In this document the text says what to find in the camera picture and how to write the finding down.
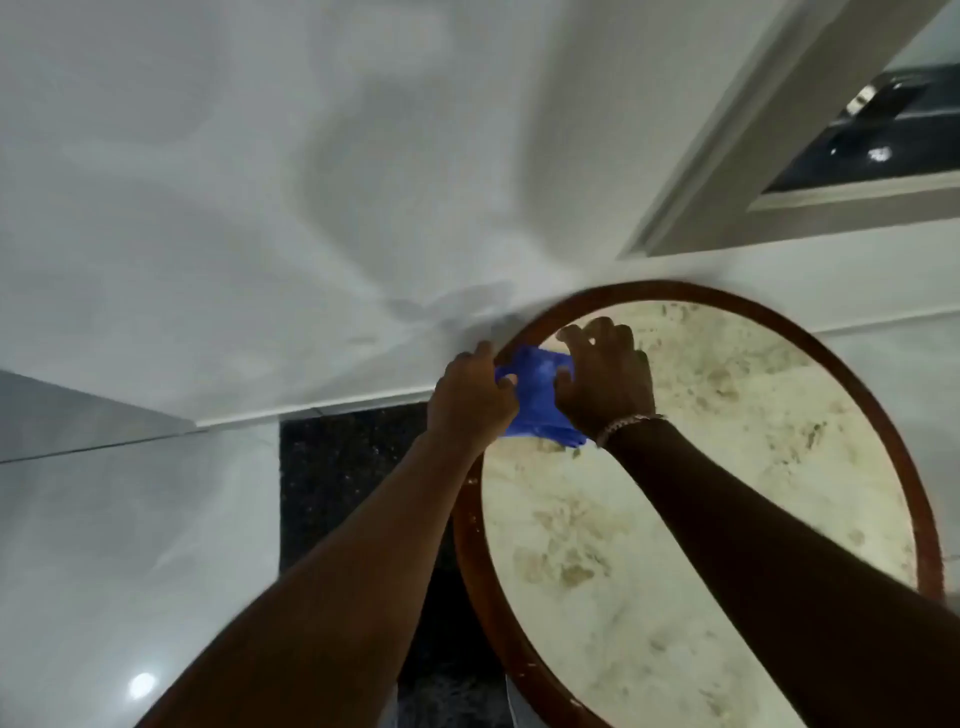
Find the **blue cleaning cloth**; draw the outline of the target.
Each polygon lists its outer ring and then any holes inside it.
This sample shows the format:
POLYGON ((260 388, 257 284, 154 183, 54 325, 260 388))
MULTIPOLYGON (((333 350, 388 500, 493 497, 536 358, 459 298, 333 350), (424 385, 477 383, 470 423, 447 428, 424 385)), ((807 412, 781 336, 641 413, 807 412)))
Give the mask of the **blue cleaning cloth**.
POLYGON ((517 378, 518 411, 503 437, 539 438, 564 448, 587 443, 588 438, 556 406, 555 380, 560 369, 573 373, 569 354, 530 345, 519 346, 507 364, 496 367, 498 380, 509 375, 517 378))

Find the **person's right forearm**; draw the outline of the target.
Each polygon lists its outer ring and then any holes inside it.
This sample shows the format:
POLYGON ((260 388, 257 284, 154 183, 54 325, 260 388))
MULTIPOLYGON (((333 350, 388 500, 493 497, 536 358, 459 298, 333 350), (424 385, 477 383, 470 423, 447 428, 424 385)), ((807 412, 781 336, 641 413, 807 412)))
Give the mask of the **person's right forearm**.
POLYGON ((960 728, 960 616, 867 564, 660 418, 603 443, 807 728, 960 728))

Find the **dark glass door panel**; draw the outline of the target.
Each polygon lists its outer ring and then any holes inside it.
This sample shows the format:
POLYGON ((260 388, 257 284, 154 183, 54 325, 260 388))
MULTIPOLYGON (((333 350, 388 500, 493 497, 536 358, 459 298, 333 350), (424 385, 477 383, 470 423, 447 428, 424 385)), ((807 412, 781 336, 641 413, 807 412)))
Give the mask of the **dark glass door panel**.
POLYGON ((766 187, 791 192, 960 171, 960 63, 886 72, 766 187))

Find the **person's right hand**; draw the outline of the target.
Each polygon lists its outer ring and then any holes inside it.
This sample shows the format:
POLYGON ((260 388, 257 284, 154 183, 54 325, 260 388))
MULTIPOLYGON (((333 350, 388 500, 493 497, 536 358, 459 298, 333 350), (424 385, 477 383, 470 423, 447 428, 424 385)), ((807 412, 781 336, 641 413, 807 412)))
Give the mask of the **person's right hand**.
POLYGON ((652 373, 646 353, 612 360, 573 360, 573 372, 559 369, 555 379, 558 410, 598 446, 631 424, 658 418, 652 373))

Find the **white door frame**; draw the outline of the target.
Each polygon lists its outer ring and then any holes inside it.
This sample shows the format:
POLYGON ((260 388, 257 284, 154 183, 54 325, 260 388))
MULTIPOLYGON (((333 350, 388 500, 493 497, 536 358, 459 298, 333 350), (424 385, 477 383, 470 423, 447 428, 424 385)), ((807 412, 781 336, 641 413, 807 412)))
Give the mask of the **white door frame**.
POLYGON ((796 0, 622 258, 729 247, 731 231, 952 0, 796 0))

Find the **person's left hand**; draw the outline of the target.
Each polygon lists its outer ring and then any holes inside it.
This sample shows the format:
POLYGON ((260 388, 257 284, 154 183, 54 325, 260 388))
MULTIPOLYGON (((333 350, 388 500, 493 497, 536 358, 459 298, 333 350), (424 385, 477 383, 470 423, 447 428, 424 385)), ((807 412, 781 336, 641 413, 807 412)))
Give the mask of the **person's left hand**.
POLYGON ((482 454, 519 411, 516 388, 501 391, 497 380, 492 342, 457 354, 428 401, 429 437, 462 455, 482 454))

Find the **round marble table with wooden rim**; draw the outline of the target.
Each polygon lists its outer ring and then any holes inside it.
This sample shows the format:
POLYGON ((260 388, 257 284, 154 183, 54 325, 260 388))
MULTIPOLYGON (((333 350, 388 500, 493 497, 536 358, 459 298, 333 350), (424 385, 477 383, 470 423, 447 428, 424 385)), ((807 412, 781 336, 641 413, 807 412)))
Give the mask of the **round marble table with wooden rim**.
POLYGON ((749 298, 588 289, 495 358, 522 407, 454 509, 515 728, 960 728, 960 618, 905 439, 749 298))

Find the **person's left forearm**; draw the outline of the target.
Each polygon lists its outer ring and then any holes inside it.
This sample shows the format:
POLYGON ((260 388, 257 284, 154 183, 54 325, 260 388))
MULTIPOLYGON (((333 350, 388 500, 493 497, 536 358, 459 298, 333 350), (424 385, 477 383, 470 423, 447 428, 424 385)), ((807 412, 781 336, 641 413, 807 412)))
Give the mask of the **person's left forearm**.
POLYGON ((429 429, 239 613, 136 728, 377 728, 470 468, 497 438, 429 429))

